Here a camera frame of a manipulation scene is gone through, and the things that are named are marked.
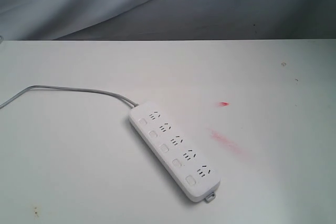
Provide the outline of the white five-outlet power strip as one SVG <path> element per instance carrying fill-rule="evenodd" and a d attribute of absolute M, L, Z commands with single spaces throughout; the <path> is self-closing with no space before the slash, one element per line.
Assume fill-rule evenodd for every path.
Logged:
<path fill-rule="evenodd" d="M 206 156 L 153 102 L 131 109 L 129 121 L 192 202 L 211 202 L 221 181 Z"/>

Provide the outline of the grey backdrop cloth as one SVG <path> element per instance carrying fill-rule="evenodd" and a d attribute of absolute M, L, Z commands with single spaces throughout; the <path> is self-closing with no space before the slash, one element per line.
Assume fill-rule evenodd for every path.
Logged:
<path fill-rule="evenodd" d="M 335 37 L 335 0 L 1 0 L 5 40 Z"/>

